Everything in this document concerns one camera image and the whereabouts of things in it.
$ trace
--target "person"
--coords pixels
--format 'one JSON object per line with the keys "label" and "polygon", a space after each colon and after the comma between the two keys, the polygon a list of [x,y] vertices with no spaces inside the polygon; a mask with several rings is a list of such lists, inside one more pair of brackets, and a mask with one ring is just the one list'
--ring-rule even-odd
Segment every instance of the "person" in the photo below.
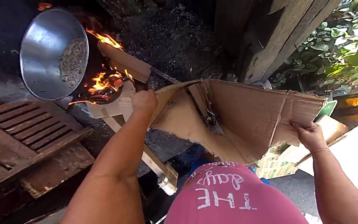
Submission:
{"label": "person", "polygon": [[[112,136],[76,191],[63,224],[144,223],[137,166],[157,99],[132,97],[133,113]],[[316,201],[324,224],[358,224],[358,190],[328,149],[321,128],[291,126],[313,156]],[[172,203],[165,223],[307,223],[291,201],[246,166],[208,163],[195,170]]]}

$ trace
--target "cooking fire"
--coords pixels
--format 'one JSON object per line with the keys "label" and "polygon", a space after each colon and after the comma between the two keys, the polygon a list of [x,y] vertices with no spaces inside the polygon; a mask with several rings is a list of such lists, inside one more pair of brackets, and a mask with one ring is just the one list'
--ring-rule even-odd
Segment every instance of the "cooking fire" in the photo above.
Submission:
{"label": "cooking fire", "polygon": [[[114,48],[120,49],[123,51],[122,46],[117,43],[111,36],[103,34],[104,36],[96,33],[93,30],[86,29],[88,33],[94,35],[102,43],[107,43]],[[110,100],[113,95],[120,91],[120,87],[124,84],[124,79],[131,79],[133,77],[125,69],[125,74],[121,74],[117,71],[117,67],[110,67],[102,63],[102,69],[106,70],[92,78],[94,84],[89,85],[86,83],[84,87],[87,87],[87,91],[80,93],[77,101],[70,102],[69,105],[74,103],[86,102],[90,104],[107,104],[110,103]]]}

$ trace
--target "person's left hand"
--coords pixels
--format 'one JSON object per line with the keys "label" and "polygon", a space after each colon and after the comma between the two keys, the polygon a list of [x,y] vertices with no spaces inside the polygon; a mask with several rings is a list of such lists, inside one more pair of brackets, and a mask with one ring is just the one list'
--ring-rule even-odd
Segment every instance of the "person's left hand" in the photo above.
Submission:
{"label": "person's left hand", "polygon": [[132,96],[132,106],[134,110],[142,110],[153,113],[157,108],[157,97],[154,90],[140,91]]}

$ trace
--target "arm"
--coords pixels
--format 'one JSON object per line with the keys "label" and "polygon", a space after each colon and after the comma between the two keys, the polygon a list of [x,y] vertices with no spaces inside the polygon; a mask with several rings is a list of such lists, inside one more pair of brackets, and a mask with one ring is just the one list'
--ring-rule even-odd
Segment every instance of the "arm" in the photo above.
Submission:
{"label": "arm", "polygon": [[296,123],[291,126],[298,132],[299,140],[313,157],[316,201],[322,222],[358,223],[358,190],[328,149],[321,127],[315,123],[307,128]]}
{"label": "arm", "polygon": [[157,107],[154,91],[132,97],[134,111],[109,140],[71,199],[62,224],[144,223],[136,170]]}

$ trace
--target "hand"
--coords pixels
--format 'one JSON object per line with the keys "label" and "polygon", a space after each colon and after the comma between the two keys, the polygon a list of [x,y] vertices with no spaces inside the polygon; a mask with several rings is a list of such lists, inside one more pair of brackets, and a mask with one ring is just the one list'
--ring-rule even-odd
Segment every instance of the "hand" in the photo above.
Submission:
{"label": "hand", "polygon": [[135,93],[131,98],[134,110],[142,110],[143,112],[151,112],[157,108],[157,97],[154,90],[140,91]]}
{"label": "hand", "polygon": [[299,140],[310,153],[328,149],[320,125],[312,122],[309,127],[303,128],[301,125],[291,122],[291,127],[296,130]]}

